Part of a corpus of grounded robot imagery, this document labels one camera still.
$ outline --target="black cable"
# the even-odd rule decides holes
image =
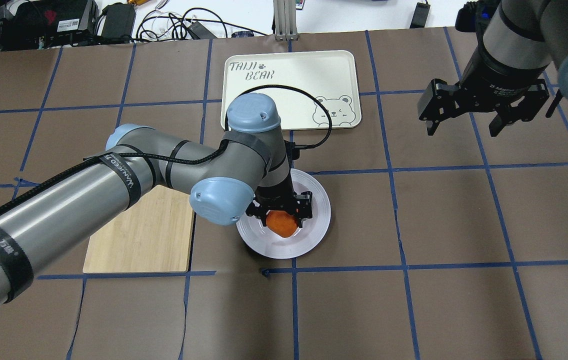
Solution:
[[[250,92],[258,91],[258,90],[261,90],[261,89],[285,89],[285,90],[289,90],[289,91],[298,92],[298,93],[302,94],[303,96],[306,96],[307,98],[312,100],[326,114],[326,119],[328,119],[328,129],[327,129],[326,135],[324,135],[323,139],[321,139],[318,143],[313,144],[313,145],[296,145],[295,146],[296,149],[307,150],[307,149],[317,148],[318,146],[325,143],[328,140],[328,138],[331,136],[331,132],[333,130],[333,119],[331,119],[331,114],[328,112],[328,109],[326,109],[326,107],[322,104],[322,102],[320,100],[317,100],[316,98],[314,98],[313,95],[309,94],[308,92],[306,92],[302,89],[294,88],[293,86],[268,84],[268,85],[259,85],[259,86],[255,86],[254,88],[250,88],[250,89],[242,92],[239,96],[248,94]],[[226,118],[224,119],[224,130],[225,131],[229,130],[229,116],[226,116]]]
[[[91,157],[89,159],[86,159],[86,161],[77,164],[76,166],[73,166],[65,171],[62,171],[61,173],[58,173],[57,175],[49,178],[48,180],[37,185],[36,187],[33,187],[33,189],[30,189],[26,193],[17,196],[13,200],[5,203],[4,205],[1,205],[0,216],[6,214],[7,212],[10,212],[10,210],[15,209],[16,207],[19,207],[19,205],[22,205],[26,201],[34,198],[35,196],[37,196],[37,194],[40,194],[46,191],[47,189],[50,189],[54,185],[66,180],[67,178],[70,178],[71,176],[79,173],[80,171],[83,171],[91,166],[94,166],[95,164],[101,164],[101,160],[99,157]]]
[[[146,29],[144,26],[148,21],[152,21],[155,19],[172,19],[173,17],[177,18],[177,16],[175,16],[174,14],[169,13],[169,15],[166,14],[158,14],[155,16],[150,16],[151,14],[153,14],[155,12],[155,10],[149,12],[146,14],[146,16],[144,16],[144,18],[142,19],[142,22],[138,25],[137,30],[135,32],[135,37],[137,38],[142,38],[142,36],[144,36],[145,34],[147,36],[149,36],[149,38],[152,39],[158,39],[160,37],[162,37],[165,34],[168,34],[169,32],[171,32],[172,30],[174,30],[175,28],[179,29],[179,36],[173,36],[172,38],[175,40],[185,40],[186,39],[186,25],[184,25],[183,23],[181,23],[182,19],[178,18],[180,23],[177,26],[171,26],[168,29],[166,29],[166,31],[164,32],[164,34],[157,34],[156,32],[154,32],[153,30],[149,30]],[[267,35],[264,32],[258,31],[258,30],[254,30],[251,29],[249,27],[245,27],[242,25],[236,25],[234,23],[230,23],[230,22],[221,22],[219,20],[209,20],[209,19],[205,19],[205,18],[184,18],[184,21],[188,21],[188,22],[193,22],[193,21],[201,21],[201,22],[205,22],[205,23],[218,23],[221,24],[223,23],[224,25],[228,25],[229,27],[234,27],[234,28],[238,28],[238,29],[242,29],[242,30],[247,30],[249,32],[254,32],[255,34],[259,34],[259,35]]]
[[[222,27],[224,27],[224,37],[228,38],[229,37],[229,30],[227,30],[227,24],[226,22],[224,22],[224,20],[222,20],[222,18],[214,13],[213,11],[206,9],[204,7],[191,7],[190,9],[186,10],[186,12],[181,16],[181,22],[183,23],[184,20],[186,19],[186,15],[190,12],[193,12],[195,10],[201,10],[201,11],[205,11],[205,12],[209,12],[211,14],[213,14],[213,16],[215,16],[216,18],[219,19],[219,22],[222,24]]]
[[[224,153],[227,150],[227,146],[229,146],[229,140],[223,139],[222,142],[219,143],[219,147],[217,148],[217,150],[197,160],[177,159],[175,157],[158,155],[156,153],[144,153],[144,152],[123,152],[123,153],[118,153],[117,155],[120,155],[120,157],[122,158],[146,158],[146,159],[162,160],[163,162],[184,164],[186,166],[197,166],[199,164],[203,164],[205,162],[213,160],[214,158],[219,157],[220,155],[222,155],[222,153]]]

